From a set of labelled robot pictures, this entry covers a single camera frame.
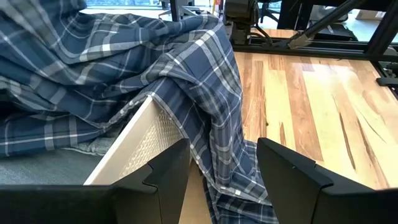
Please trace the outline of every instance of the desk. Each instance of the desk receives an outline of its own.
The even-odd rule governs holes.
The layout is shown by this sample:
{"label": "desk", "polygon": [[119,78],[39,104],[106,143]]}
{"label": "desk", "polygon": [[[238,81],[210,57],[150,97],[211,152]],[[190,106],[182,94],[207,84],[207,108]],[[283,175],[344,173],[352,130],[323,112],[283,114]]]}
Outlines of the desk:
{"label": "desk", "polygon": [[398,187],[398,101],[377,85],[370,62],[241,52],[235,57],[245,139],[267,137],[373,189]]}
{"label": "desk", "polygon": [[[313,5],[339,6],[346,0],[282,0],[278,29],[303,29],[308,24]],[[386,11],[393,0],[367,0],[359,9]],[[303,21],[297,21],[300,8],[302,9]]]}

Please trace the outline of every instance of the black machine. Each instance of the black machine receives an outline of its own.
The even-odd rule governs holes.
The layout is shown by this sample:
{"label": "black machine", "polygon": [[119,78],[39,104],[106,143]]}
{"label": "black machine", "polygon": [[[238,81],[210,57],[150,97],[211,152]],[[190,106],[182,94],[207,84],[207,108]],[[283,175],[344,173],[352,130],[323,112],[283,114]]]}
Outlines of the black machine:
{"label": "black machine", "polygon": [[2,185],[1,223],[178,223],[190,151],[182,139],[113,185]]}
{"label": "black machine", "polygon": [[398,223],[398,190],[373,190],[266,138],[257,158],[280,224]]}
{"label": "black machine", "polygon": [[[398,87],[396,78],[391,78],[379,63],[398,62],[398,54],[396,54],[398,44],[391,43],[398,33],[398,1],[388,1],[387,12],[369,42],[314,40],[313,37],[315,35],[319,32],[322,34],[323,30],[352,9],[362,7],[364,4],[367,6],[375,5],[375,1],[372,0],[347,0],[341,2],[342,4],[333,12],[291,38],[271,38],[257,24],[259,18],[257,0],[226,0],[226,20],[233,22],[231,34],[233,49],[238,52],[369,60],[382,77],[377,80],[378,83],[381,82],[389,87]],[[386,2],[383,1],[377,8],[388,5]],[[385,54],[389,47],[395,52],[394,54]]]}

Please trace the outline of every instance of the hardwood surface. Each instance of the hardwood surface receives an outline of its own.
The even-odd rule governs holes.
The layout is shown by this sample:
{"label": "hardwood surface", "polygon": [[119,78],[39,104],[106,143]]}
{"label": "hardwood surface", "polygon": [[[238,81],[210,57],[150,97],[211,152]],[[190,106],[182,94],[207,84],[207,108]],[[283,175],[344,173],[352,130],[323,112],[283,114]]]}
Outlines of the hardwood surface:
{"label": "hardwood surface", "polygon": [[370,62],[241,52],[235,57],[246,139],[267,137],[373,189],[398,187],[398,101],[377,85]]}

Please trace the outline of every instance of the plaid blanket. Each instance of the plaid blanket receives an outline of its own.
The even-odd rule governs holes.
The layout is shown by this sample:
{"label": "plaid blanket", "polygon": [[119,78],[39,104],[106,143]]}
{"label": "plaid blanket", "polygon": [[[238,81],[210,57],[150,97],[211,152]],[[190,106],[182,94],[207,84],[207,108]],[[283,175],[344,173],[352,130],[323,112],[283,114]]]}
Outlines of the plaid blanket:
{"label": "plaid blanket", "polygon": [[94,139],[147,96],[191,142],[213,223],[277,223],[243,139],[242,89],[223,23],[79,11],[82,0],[0,1],[0,155]]}

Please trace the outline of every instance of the wood grain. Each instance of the wood grain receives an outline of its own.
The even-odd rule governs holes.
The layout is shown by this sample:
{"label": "wood grain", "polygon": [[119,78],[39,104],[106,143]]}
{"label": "wood grain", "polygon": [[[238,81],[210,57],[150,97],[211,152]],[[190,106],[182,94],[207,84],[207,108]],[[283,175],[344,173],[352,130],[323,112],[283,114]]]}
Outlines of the wood grain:
{"label": "wood grain", "polygon": [[235,55],[246,139],[270,138],[374,189],[398,187],[398,101],[370,62]]}

